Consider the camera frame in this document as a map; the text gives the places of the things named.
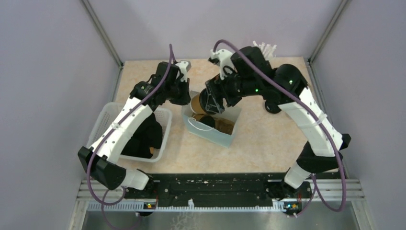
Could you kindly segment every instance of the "white plastic basket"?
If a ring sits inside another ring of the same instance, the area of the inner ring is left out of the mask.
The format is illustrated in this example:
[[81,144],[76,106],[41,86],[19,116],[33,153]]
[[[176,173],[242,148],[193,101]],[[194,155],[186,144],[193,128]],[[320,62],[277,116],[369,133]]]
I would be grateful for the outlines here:
[[[117,102],[107,103],[99,114],[99,117],[94,124],[94,127],[90,133],[87,147],[90,147],[97,139],[99,139],[107,128],[111,125],[114,119],[123,109],[124,105]],[[163,139],[160,149],[154,150],[154,155],[152,158],[141,158],[141,157],[131,157],[120,155],[120,158],[129,159],[134,161],[144,161],[144,162],[157,162],[161,159],[163,151],[165,150],[166,142],[168,141],[170,125],[172,124],[172,112],[169,109],[157,108],[154,112],[155,118],[158,123],[162,126]]]

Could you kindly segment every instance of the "table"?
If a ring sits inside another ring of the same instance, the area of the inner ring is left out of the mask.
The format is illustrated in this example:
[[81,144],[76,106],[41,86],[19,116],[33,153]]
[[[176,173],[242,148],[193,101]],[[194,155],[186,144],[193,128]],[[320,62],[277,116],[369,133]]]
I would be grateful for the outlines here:
[[[127,61],[121,75],[116,101],[125,103],[139,81],[147,81],[162,60]],[[190,89],[200,92],[204,83],[219,73],[206,59],[190,59]],[[273,68],[292,64],[312,83],[303,57],[275,57]],[[173,112],[169,140],[162,158],[155,163],[120,159],[118,165],[146,173],[256,173],[285,172],[296,161],[307,139],[286,113],[265,111],[260,96],[243,98],[237,135],[229,149],[189,133],[181,117],[181,106],[162,105]]]

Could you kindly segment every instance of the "floor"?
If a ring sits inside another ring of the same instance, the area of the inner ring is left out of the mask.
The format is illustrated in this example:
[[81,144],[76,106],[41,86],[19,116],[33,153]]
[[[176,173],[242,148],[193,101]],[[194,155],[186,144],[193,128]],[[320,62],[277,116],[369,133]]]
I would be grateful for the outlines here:
[[[135,213],[108,212],[107,218],[118,228],[137,222]],[[137,230],[358,230],[352,205],[335,213],[320,202],[311,204],[299,218],[283,213],[175,213],[160,212],[141,219]],[[101,212],[88,212],[83,230],[110,230]]]

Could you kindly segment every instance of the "black cloth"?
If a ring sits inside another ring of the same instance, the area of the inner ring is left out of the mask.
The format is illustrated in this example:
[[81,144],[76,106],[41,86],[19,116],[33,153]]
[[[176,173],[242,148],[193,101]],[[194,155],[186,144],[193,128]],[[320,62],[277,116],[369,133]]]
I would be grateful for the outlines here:
[[149,147],[160,149],[162,139],[162,126],[155,119],[155,114],[151,114],[141,123],[125,145],[121,154],[132,157],[151,158],[153,155]]

